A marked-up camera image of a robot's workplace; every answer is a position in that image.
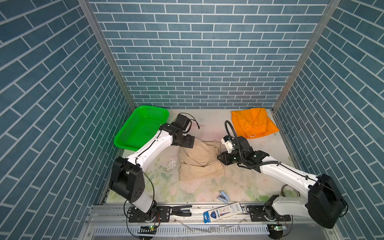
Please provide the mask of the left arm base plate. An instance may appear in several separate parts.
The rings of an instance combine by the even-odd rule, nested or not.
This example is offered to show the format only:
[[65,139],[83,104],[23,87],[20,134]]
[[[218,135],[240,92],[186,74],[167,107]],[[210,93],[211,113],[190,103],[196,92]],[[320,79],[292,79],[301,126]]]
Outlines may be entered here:
[[169,206],[157,206],[156,208],[151,208],[147,213],[132,206],[128,209],[127,216],[130,223],[168,223],[170,213],[171,207]]

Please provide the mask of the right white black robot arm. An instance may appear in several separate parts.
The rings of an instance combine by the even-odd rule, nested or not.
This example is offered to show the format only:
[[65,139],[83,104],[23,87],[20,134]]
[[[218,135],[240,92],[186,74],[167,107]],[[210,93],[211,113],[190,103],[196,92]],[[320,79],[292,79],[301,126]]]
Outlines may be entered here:
[[316,176],[290,167],[263,151],[254,151],[247,139],[225,136],[221,140],[226,151],[218,155],[224,165],[254,170],[292,187],[299,197],[271,196],[264,204],[265,218],[276,221],[280,216],[301,216],[311,218],[320,226],[331,229],[340,217],[348,211],[348,204],[342,197],[332,177]]

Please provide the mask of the orange shorts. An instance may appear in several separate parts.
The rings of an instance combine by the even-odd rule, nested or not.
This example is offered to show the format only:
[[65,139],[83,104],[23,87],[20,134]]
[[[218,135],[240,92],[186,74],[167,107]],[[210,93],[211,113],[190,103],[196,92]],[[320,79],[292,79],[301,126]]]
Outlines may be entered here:
[[232,111],[232,123],[238,136],[256,139],[279,132],[278,127],[268,117],[265,108]]

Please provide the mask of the green plastic basket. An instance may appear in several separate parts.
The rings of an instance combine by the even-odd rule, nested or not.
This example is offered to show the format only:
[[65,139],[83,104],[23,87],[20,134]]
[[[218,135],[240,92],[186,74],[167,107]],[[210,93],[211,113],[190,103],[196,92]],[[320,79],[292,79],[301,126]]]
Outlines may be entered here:
[[115,136],[115,146],[130,151],[139,150],[155,136],[160,125],[166,123],[168,117],[169,111],[163,108],[136,108]]

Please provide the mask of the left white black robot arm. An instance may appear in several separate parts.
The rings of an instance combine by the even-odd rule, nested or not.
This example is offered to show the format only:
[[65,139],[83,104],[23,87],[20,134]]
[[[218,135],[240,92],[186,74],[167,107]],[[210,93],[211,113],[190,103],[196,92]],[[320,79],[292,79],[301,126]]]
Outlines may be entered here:
[[195,137],[189,135],[189,131],[194,120],[183,113],[178,114],[171,123],[160,125],[154,136],[135,153],[115,159],[109,182],[110,190],[125,198],[146,218],[152,219],[156,214],[157,202],[154,196],[145,193],[145,178],[148,177],[146,169],[170,146],[193,148]]

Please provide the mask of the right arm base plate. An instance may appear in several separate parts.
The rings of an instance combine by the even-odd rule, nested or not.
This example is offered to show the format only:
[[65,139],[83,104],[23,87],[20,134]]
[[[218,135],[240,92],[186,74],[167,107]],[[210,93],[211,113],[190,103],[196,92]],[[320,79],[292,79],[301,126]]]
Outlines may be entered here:
[[268,217],[263,205],[247,205],[243,209],[250,216],[251,222],[289,222],[292,220],[290,215]]

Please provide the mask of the beige shorts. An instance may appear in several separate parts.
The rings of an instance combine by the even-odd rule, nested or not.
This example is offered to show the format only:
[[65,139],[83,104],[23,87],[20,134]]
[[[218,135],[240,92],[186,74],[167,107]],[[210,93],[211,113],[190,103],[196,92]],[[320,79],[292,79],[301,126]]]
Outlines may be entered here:
[[221,143],[194,141],[193,148],[180,148],[179,180],[193,181],[207,178],[220,178],[225,175],[223,164],[217,159],[221,153]]

